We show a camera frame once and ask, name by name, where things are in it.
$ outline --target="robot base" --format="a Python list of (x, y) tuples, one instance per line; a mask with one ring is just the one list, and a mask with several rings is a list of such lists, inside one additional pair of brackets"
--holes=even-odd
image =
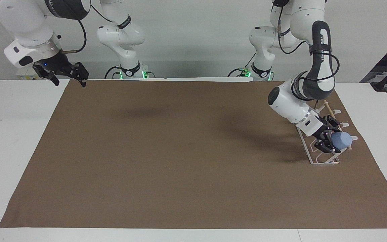
[(141, 64), (142, 69), (136, 72), (132, 77), (125, 75), (122, 71), (120, 71), (120, 75), (118, 75), (119, 79), (148, 79), (152, 78), (149, 73), (149, 67), (145, 64)]
[[(327, 108), (329, 115), (333, 116), (334, 118), (336, 114), (341, 113), (341, 110), (338, 110), (338, 109), (332, 110), (329, 107), (329, 104), (326, 100), (324, 100), (324, 104), (322, 104), (322, 106), (319, 107), (319, 109), (317, 109), (316, 111), (320, 113), (325, 108)], [(341, 123), (340, 130), (343, 130), (343, 128), (345, 127), (349, 127), (349, 124)], [(341, 150), (341, 153), (328, 153), (328, 154), (323, 153), (314, 146), (314, 144), (316, 143), (316, 138), (314, 138), (313, 136), (307, 137), (299, 128), (297, 128), (297, 130), (301, 138), (301, 142), (303, 144), (304, 150), (307, 154), (310, 164), (312, 165), (338, 164), (340, 163), (340, 158), (338, 156), (340, 156), (342, 153), (346, 152), (347, 150), (352, 150), (352, 147), (348, 147)], [(352, 136), (352, 140), (353, 141), (358, 140), (358, 137)]]

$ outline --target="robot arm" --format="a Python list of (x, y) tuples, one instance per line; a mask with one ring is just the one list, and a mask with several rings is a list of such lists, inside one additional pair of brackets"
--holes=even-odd
[(65, 75), (84, 87), (89, 73), (81, 63), (69, 63), (46, 15), (80, 20), (89, 7), (90, 0), (0, 0), (0, 22), (15, 38), (4, 50), (6, 57), (17, 68), (34, 63), (37, 74), (56, 86), (55, 75)]
[[(315, 146), (322, 152), (339, 153), (351, 145), (350, 135), (346, 133), (334, 135), (341, 133), (339, 122), (329, 116), (320, 117), (316, 110), (307, 104), (307, 101), (327, 98), (335, 87), (331, 34), (328, 24), (324, 22), (325, 2), (325, 0), (274, 0), (271, 14), (271, 23), (274, 27), (253, 30), (251, 42), (256, 44), (257, 50), (259, 46), (262, 49), (290, 47), (294, 44), (292, 37), (309, 44), (312, 58), (310, 71), (302, 72), (273, 89), (268, 97), (268, 104), (307, 136), (316, 137)], [(265, 59), (272, 55), (270, 51), (267, 52)], [(260, 61), (257, 62), (257, 59), (254, 61), (252, 70), (255, 72), (255, 68), (260, 69), (259, 65), (266, 63), (267, 66), (261, 67), (266, 71), (264, 75), (268, 75), (269, 70), (266, 68), (271, 68), (273, 56), (267, 59), (268, 62), (261, 62), (264, 57), (259, 55), (260, 53), (258, 52), (257, 57)]]
[(99, 41), (117, 54), (126, 77), (143, 77), (143, 64), (132, 46), (144, 43), (143, 29), (135, 24), (121, 0), (100, 0), (103, 15), (113, 23), (99, 27)]

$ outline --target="cable connector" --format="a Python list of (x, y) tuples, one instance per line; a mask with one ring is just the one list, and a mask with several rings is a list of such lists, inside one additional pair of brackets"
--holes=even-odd
[(242, 71), (241, 71), (241, 74), (239, 75), (240, 77), (251, 77), (252, 73), (249, 72), (249, 69), (247, 68), (244, 68)]
[(153, 73), (153, 72), (143, 72), (143, 76), (144, 76), (145, 74), (146, 74), (146, 77), (145, 77), (144, 79), (150, 78), (149, 74), (152, 74), (153, 77), (156, 78), (156, 75), (155, 75), (155, 73)]
[(279, 19), (278, 20), (278, 25), (277, 25), (277, 36), (280, 38), (282, 35), (282, 21)]
[(239, 72), (242, 72), (244, 70), (244, 68), (237, 68), (237, 69), (234, 69), (232, 70), (229, 74), (228, 74), (228, 77), (230, 77), (232, 75), (232, 73), (236, 72), (236, 71), (239, 71)]

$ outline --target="brown paper mat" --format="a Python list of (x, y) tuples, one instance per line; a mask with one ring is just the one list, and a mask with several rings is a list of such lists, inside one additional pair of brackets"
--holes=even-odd
[(267, 105), (278, 84), (71, 81), (0, 227), (387, 228), (387, 182), (353, 125), (341, 164), (310, 165)]

